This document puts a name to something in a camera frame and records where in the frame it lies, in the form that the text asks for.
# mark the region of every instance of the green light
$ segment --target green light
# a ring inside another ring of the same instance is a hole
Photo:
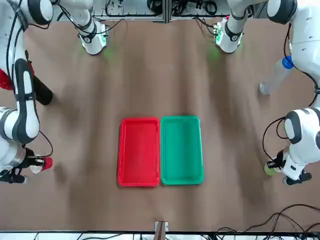
[[[220,45],[221,44],[221,40],[222,40],[222,37],[224,36],[224,32],[222,31],[222,32],[220,32],[220,34],[216,37],[216,41],[215,41],[215,43],[217,44],[217,45]]]

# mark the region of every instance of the brown table surface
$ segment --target brown table surface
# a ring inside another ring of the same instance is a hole
[[[89,56],[70,23],[30,28],[25,45],[36,75],[55,93],[37,109],[41,130],[54,146],[54,167],[28,185],[2,184],[0,230],[151,231],[154,221],[171,231],[239,231],[297,203],[320,207],[320,164],[313,179],[285,186],[283,174],[264,173],[266,126],[306,107],[312,82],[294,70],[271,97],[258,83],[283,57],[286,26],[251,20],[241,46],[223,54],[194,21],[129,22],[111,32],[109,48]],[[14,107],[1,90],[1,105]],[[197,115],[201,121],[205,178],[199,186],[117,186],[118,134],[125,117]],[[266,136],[273,155],[286,145],[275,127]],[[39,136],[30,148],[50,148]],[[286,212],[304,227],[319,214],[297,207]],[[270,231],[271,224],[259,228]],[[281,219],[278,231],[294,231]]]

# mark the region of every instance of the blue bottle cap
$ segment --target blue bottle cap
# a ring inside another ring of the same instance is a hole
[[[292,69],[294,63],[292,62],[291,56],[286,56],[282,59],[282,65],[285,69]]]

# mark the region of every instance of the green tray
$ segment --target green tray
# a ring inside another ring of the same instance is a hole
[[[194,185],[204,180],[200,120],[197,116],[161,119],[161,181]]]

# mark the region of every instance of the black wire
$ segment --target black wire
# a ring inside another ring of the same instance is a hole
[[[281,138],[281,139],[288,139],[287,136],[281,136],[281,135],[279,134],[279,126],[280,126],[280,124],[281,124],[284,120],[285,120],[285,118],[281,119],[281,120],[278,122],[278,124],[276,125],[276,135],[277,135],[279,138]]]
[[[33,23],[29,23],[29,25],[35,26],[35,27],[37,27],[37,28],[39,28],[39,29],[48,29],[49,26],[50,26],[50,23],[49,23],[47,26],[40,26],[40,25],[33,24]]]
[[[209,6],[213,6],[214,10],[213,11],[209,10],[208,9]],[[203,8],[206,11],[206,13],[211,15],[211,16],[214,16],[218,11],[218,6],[217,6],[216,2],[213,1],[213,0],[205,1],[204,4],[203,4]]]
[[[63,13],[65,14],[65,16],[69,19],[69,21],[77,28],[79,29],[81,32],[86,33],[86,34],[92,34],[92,32],[87,32],[85,30],[80,29],[81,26],[78,24],[75,24],[73,22],[73,20],[70,18],[71,14],[68,12],[67,9],[65,9],[63,6],[59,5],[59,7],[61,8],[61,10],[63,11]],[[107,30],[102,31],[102,32],[96,32],[95,34],[104,34],[109,32],[111,29],[115,28],[121,21],[126,21],[124,18],[121,18],[119,21],[117,21],[112,27],[109,27]]]
[[[208,28],[212,28],[212,29],[214,28],[213,25],[208,24],[205,20],[201,20],[199,17],[194,17],[193,19],[200,21],[203,25],[205,25]]]
[[[200,234],[200,235],[201,235],[201,237],[203,237],[205,240],[212,240],[211,237],[209,237],[209,235],[208,235],[208,238],[205,237],[205,235],[203,235],[203,234]]]
[[[19,39],[19,35],[21,31],[23,30],[22,27],[19,28],[19,30],[16,32],[15,40],[14,40],[14,47],[13,47],[13,54],[12,54],[12,63],[11,63],[11,73],[12,73],[12,81],[14,80],[14,66],[15,66],[15,57],[16,57],[16,48],[17,48],[17,43]]]
[[[316,80],[315,80],[310,74],[308,74],[308,73],[306,73],[306,72],[301,71],[300,69],[298,69],[298,68],[295,66],[295,64],[293,63],[293,61],[290,61],[290,60],[288,59],[288,57],[287,57],[287,40],[290,39],[290,29],[291,29],[291,26],[292,26],[292,24],[289,23],[289,25],[288,25],[288,30],[287,30],[287,32],[286,32],[285,39],[284,39],[284,44],[283,44],[283,54],[284,54],[284,57],[286,58],[286,60],[287,60],[288,62],[291,62],[295,69],[297,69],[299,72],[305,74],[306,76],[308,76],[308,77],[312,80],[312,82],[313,82],[313,84],[314,84],[314,88],[315,88],[315,91],[314,91],[314,92],[315,92],[315,95],[314,95],[311,103],[308,105],[308,107],[311,107],[312,104],[314,104],[314,102],[315,102],[316,99],[317,99],[317,95],[318,95],[318,94],[317,94],[317,90],[319,89],[319,86],[318,86]]]
[[[208,27],[207,24],[205,25],[205,27],[206,27],[206,29],[208,30],[208,32],[209,32],[211,35],[214,34],[214,33],[209,29],[209,27]]]
[[[47,140],[47,142],[50,144],[51,147],[51,152],[47,155],[41,155],[41,156],[28,156],[29,159],[43,159],[46,157],[50,157],[53,153],[54,153],[54,146],[52,145],[51,141],[49,140],[49,138],[42,132],[39,131],[39,133]]]
[[[308,204],[293,204],[293,205],[285,207],[282,211],[279,212],[279,214],[282,214],[284,211],[286,211],[288,209],[291,209],[291,208],[294,208],[294,207],[305,207],[305,208],[310,208],[310,209],[313,209],[313,210],[316,210],[316,211],[320,212],[320,208],[315,207],[315,206],[311,206],[311,205],[308,205]],[[280,215],[278,215],[277,218],[276,218],[276,222],[277,223],[278,223],[279,217],[280,217]]]
[[[58,15],[58,17],[56,18],[56,21],[58,22],[58,21],[62,18],[63,15],[64,15],[64,12],[63,12],[63,11],[60,12],[60,14]]]
[[[40,233],[40,232],[37,232],[37,233],[36,233],[36,235],[35,235],[35,237],[34,237],[34,239],[33,239],[33,240],[36,240],[36,239],[37,239],[37,237],[38,237],[39,233]]]
[[[143,18],[143,17],[156,17],[156,16],[161,14],[161,13],[160,14],[157,14],[157,13],[155,13],[155,14],[130,14],[130,13],[128,13],[128,14],[122,14],[122,15],[120,15],[120,14],[109,14],[108,13],[108,6],[109,6],[110,2],[111,2],[111,0],[109,0],[108,3],[105,5],[104,11],[105,11],[106,16],[103,16],[101,14],[100,17],[121,17],[121,18],[125,18],[125,17],[142,17]]]
[[[320,208],[315,207],[315,206],[311,206],[311,205],[308,205],[308,204],[293,204],[293,205],[290,205],[290,206],[285,207],[285,208],[282,209],[280,212],[275,212],[275,213],[273,213],[265,222],[260,223],[260,224],[256,224],[256,225],[252,225],[252,226],[248,227],[245,231],[236,231],[236,230],[234,230],[234,229],[232,229],[232,228],[230,228],[230,227],[220,227],[220,228],[217,230],[217,232],[219,232],[219,231],[221,231],[221,230],[223,230],[223,229],[229,230],[228,232],[223,232],[223,234],[220,234],[220,235],[222,235],[222,238],[220,238],[220,239],[223,240],[223,238],[224,238],[224,236],[225,236],[226,234],[234,234],[234,235],[237,235],[237,234],[246,233],[246,232],[248,232],[248,231],[250,231],[250,230],[252,230],[252,229],[265,226],[265,225],[266,225],[267,223],[269,223],[274,217],[276,217],[276,218],[275,218],[275,221],[273,222],[272,230],[271,230],[271,232],[270,232],[270,233],[272,234],[272,233],[274,233],[275,230],[276,230],[276,227],[277,227],[277,224],[278,224],[278,222],[279,222],[280,216],[283,217],[283,218],[288,219],[288,220],[291,221],[291,222],[293,222],[295,225],[297,225],[297,226],[301,229],[301,231],[302,231],[304,234],[307,233],[308,231],[310,231],[310,229],[312,229],[313,227],[315,227],[315,226],[320,226],[320,222],[317,222],[317,223],[312,224],[312,225],[311,225],[309,228],[307,228],[306,230],[304,230],[303,227],[302,227],[300,224],[298,224],[298,223],[297,223],[295,220],[293,220],[291,217],[289,217],[289,216],[287,216],[286,214],[283,213],[284,211],[286,211],[286,210],[288,210],[288,209],[291,209],[291,208],[294,208],[294,207],[305,207],[305,208],[310,208],[310,209],[313,209],[313,210],[315,210],[315,211],[320,212]],[[274,237],[276,237],[276,236],[268,235],[268,236],[266,236],[266,237],[263,238],[263,239],[264,239],[264,240],[269,240],[269,239],[274,238]]]
[[[272,121],[271,123],[269,123],[269,125],[265,128],[264,133],[263,133],[263,136],[262,136],[262,149],[263,149],[265,155],[267,155],[268,158],[269,158],[271,161],[273,161],[273,159],[272,159],[272,157],[267,153],[266,148],[265,148],[265,136],[266,136],[266,133],[267,133],[268,129],[269,129],[273,124],[275,124],[275,123],[278,122],[278,121],[282,121],[282,120],[284,120],[285,118],[286,118],[286,117],[282,116],[282,117],[279,117],[278,119]]]
[[[120,235],[122,235],[122,233],[117,234],[117,235],[113,235],[113,236],[108,236],[108,237],[87,237],[82,240],[89,240],[89,239],[107,240],[107,239],[112,239],[112,238],[118,237]]]
[[[314,228],[315,226],[320,226],[320,222],[316,222],[316,223],[314,223],[314,224],[312,224],[310,227],[308,227],[305,231],[306,232],[309,232],[312,228]]]
[[[7,47],[6,47],[6,57],[5,57],[5,60],[6,60],[6,71],[7,71],[7,75],[9,77],[9,79],[11,81],[13,81],[13,79],[11,78],[11,75],[10,75],[10,70],[9,70],[9,49],[10,49],[10,43],[11,43],[11,38],[12,38],[12,34],[14,33],[14,29],[15,29],[15,25],[16,25],[16,21],[17,21],[17,18],[18,18],[18,14],[15,13],[14,14],[14,18],[13,18],[13,21],[12,21],[12,26],[11,26],[11,29],[10,29],[10,34],[9,34],[9,39],[8,39],[8,44],[7,44]]]

